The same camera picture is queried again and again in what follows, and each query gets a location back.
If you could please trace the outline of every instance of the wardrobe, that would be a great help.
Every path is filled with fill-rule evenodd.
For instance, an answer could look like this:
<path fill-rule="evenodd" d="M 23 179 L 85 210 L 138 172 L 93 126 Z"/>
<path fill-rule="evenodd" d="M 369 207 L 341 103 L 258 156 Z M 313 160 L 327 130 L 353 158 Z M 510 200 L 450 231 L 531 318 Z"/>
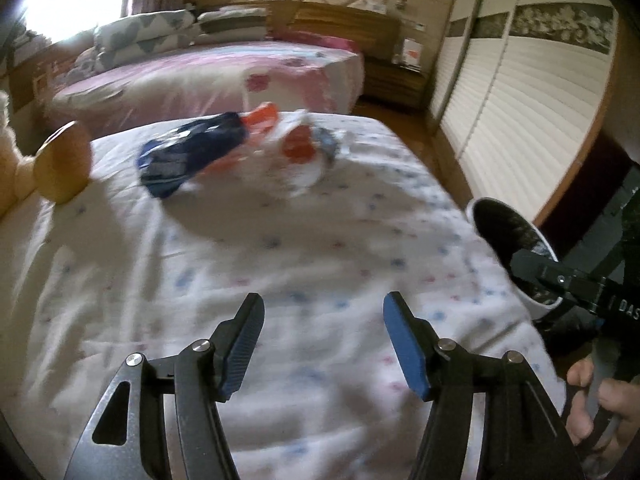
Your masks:
<path fill-rule="evenodd" d="M 616 21 L 608 0 L 455 0 L 429 104 L 445 185 L 462 170 L 542 223 L 600 129 Z"/>

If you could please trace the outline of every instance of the pillow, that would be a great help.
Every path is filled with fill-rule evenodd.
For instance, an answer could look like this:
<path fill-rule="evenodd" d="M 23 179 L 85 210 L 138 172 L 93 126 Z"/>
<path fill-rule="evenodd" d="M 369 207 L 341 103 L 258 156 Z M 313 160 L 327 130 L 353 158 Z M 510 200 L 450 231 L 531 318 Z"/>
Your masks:
<path fill-rule="evenodd" d="M 205 12 L 192 27 L 195 44 L 262 41 L 267 36 L 267 9 L 216 10 Z"/>
<path fill-rule="evenodd" d="M 288 28 L 273 32 L 273 39 L 277 41 L 290 41 L 291 43 L 303 43 L 315 46 L 325 46 L 327 48 L 339 48 L 354 54 L 361 54 L 358 44 L 346 38 L 336 36 L 324 36 L 315 32 L 305 32 L 303 30 L 289 30 Z"/>
<path fill-rule="evenodd" d="M 164 10 L 134 14 L 94 30 L 94 44 L 100 50 L 122 50 L 140 41 L 175 34 L 190 27 L 195 18 L 188 10 Z"/>
<path fill-rule="evenodd" d="M 187 34 L 172 34 L 162 38 L 138 41 L 120 50 L 105 50 L 98 54 L 95 68 L 98 73 L 111 70 L 124 64 L 145 59 L 151 54 L 160 54 L 169 50 L 189 46 L 191 38 Z"/>
<path fill-rule="evenodd" d="M 246 5 L 225 5 L 219 7 L 218 10 L 249 10 L 249 9 L 261 9 L 268 12 L 269 7 L 247 7 Z"/>
<path fill-rule="evenodd" d="M 95 69 L 97 54 L 97 50 L 92 46 L 76 57 L 73 68 L 66 73 L 65 84 L 71 85 L 97 74 Z"/>

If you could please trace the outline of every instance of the orange object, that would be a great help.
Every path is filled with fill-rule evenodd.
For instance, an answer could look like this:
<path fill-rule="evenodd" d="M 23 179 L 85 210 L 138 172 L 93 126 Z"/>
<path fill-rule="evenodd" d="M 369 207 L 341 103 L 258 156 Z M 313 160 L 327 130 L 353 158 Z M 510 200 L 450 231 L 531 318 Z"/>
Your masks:
<path fill-rule="evenodd" d="M 306 124 L 293 128 L 282 142 L 282 154 L 293 164 L 307 164 L 314 160 L 316 148 L 313 146 L 311 128 Z"/>
<path fill-rule="evenodd" d="M 234 167 L 242 158 L 242 154 L 247 146 L 257 147 L 264 140 L 264 137 L 271 133 L 273 127 L 278 123 L 278 107 L 274 103 L 262 103 L 254 108 L 247 115 L 242 117 L 242 123 L 247 129 L 247 139 L 241 146 L 232 150 L 218 160 L 214 160 L 209 164 L 203 173 L 212 171 L 227 171 Z"/>
<path fill-rule="evenodd" d="M 93 160 L 91 135 L 78 121 L 62 126 L 45 140 L 33 163 L 33 177 L 40 194 L 63 204 L 89 183 Z"/>

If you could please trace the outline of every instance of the plush toy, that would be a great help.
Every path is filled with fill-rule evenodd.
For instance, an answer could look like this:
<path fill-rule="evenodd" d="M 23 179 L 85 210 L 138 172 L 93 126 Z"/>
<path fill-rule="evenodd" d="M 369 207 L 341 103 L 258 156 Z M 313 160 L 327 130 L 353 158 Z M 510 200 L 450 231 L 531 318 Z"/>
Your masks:
<path fill-rule="evenodd" d="M 57 204 L 68 202 L 89 183 L 91 135 L 79 122 L 66 124 L 35 156 L 23 156 L 9 127 L 9 97 L 0 91 L 0 218 L 34 189 Z"/>
<path fill-rule="evenodd" d="M 9 127 L 9 96 L 0 91 L 0 217 L 35 188 L 32 156 L 23 156 Z"/>

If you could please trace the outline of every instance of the human hand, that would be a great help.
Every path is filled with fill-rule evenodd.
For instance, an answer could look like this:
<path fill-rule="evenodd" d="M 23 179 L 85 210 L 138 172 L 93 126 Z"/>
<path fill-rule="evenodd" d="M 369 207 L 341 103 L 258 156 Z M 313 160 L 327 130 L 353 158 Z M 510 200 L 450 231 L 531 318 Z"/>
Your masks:
<path fill-rule="evenodd" d="M 566 375 L 567 383 L 585 388 L 593 379 L 593 362 L 590 357 L 575 363 Z M 593 431 L 593 421 L 586 410 L 587 397 L 584 392 L 575 394 L 566 429 L 574 445 L 579 444 Z M 605 379 L 598 389 L 601 407 L 621 417 L 620 426 L 608 442 L 597 450 L 603 463 L 612 467 L 623 455 L 626 447 L 640 428 L 640 385 Z"/>

